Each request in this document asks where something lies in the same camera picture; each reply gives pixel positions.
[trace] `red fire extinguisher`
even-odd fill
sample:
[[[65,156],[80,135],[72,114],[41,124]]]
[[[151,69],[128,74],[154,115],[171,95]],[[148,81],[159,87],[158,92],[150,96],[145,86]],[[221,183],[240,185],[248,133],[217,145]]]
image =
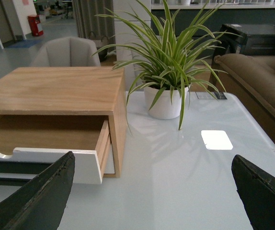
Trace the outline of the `red fire extinguisher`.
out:
[[[44,31],[41,25],[39,15],[29,15],[28,22],[33,36],[41,36]]]

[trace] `table surface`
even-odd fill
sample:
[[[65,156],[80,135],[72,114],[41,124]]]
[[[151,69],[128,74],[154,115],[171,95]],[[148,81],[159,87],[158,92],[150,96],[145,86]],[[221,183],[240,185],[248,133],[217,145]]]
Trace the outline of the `table surface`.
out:
[[[144,94],[130,97],[123,173],[102,185],[74,184],[59,230],[252,229],[231,173],[240,154],[275,176],[275,145],[240,101],[198,99],[178,118],[147,114]],[[224,130],[232,150],[208,150],[202,130]],[[0,201],[17,187],[0,187]]]

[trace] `spider plant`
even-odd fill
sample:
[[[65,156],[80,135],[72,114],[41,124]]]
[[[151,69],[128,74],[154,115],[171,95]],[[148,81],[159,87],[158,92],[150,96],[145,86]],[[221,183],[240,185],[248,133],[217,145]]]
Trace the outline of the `spider plant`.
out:
[[[165,19],[159,19],[151,13],[151,11],[139,0],[136,0],[142,8],[148,13],[159,31],[156,35],[152,28],[142,19],[139,18],[136,12],[124,12],[140,25],[137,25],[127,19],[120,17],[116,12],[110,11],[111,15],[98,14],[100,17],[110,17],[122,21],[129,26],[133,34],[142,42],[142,45],[136,42],[128,44],[110,44],[102,47],[97,51],[110,47],[122,47],[131,50],[136,56],[132,60],[122,60],[115,62],[114,69],[122,68],[126,65],[135,64],[138,66],[139,74],[133,81],[127,95],[127,104],[130,95],[145,87],[158,89],[150,109],[156,103],[164,90],[169,90],[171,99],[174,91],[180,93],[181,111],[178,129],[181,129],[185,108],[185,88],[190,84],[195,83],[202,86],[206,92],[212,95],[208,90],[211,86],[215,91],[218,89],[206,80],[196,79],[195,76],[209,71],[222,85],[215,71],[205,61],[208,57],[200,57],[200,54],[207,49],[215,49],[217,43],[220,43],[219,38],[225,32],[211,32],[204,23],[210,18],[220,5],[207,10],[204,9],[205,4],[190,25],[184,29],[177,37],[175,34],[175,18],[179,12],[177,10],[173,15],[170,13],[166,0],[163,0]],[[203,30],[205,35],[197,39],[193,39],[198,30]],[[196,65],[202,65],[202,68],[196,68]]]

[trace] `sofa cushion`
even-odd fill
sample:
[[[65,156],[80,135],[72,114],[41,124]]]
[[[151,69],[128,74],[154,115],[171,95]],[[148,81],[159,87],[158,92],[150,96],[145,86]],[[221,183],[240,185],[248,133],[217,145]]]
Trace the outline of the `sofa cushion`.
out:
[[[214,61],[234,77],[275,117],[275,70],[242,54],[216,56]]]

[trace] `wooden box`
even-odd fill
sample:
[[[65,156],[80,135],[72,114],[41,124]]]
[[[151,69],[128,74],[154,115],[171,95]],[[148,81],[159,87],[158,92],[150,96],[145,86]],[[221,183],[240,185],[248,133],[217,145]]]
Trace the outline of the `wooden box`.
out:
[[[110,146],[105,176],[120,177],[125,139],[122,69],[18,68],[0,79],[0,161],[53,163],[73,151],[74,183],[101,184]]]

